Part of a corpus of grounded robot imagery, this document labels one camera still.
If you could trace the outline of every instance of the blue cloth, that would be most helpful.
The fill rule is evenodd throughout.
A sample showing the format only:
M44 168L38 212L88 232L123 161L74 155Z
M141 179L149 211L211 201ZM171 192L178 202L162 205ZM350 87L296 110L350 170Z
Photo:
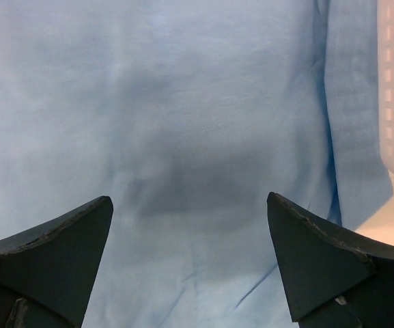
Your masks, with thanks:
M285 328L275 191L390 196L375 0L0 0L0 238L110 195L84 328Z

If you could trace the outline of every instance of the light blue fabric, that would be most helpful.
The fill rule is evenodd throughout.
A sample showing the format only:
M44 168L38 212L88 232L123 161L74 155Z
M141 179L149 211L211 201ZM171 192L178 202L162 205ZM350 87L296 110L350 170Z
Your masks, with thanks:
M390 197L375 24L375 0L0 0L0 238L110 195L84 328L296 327L266 197L352 229Z

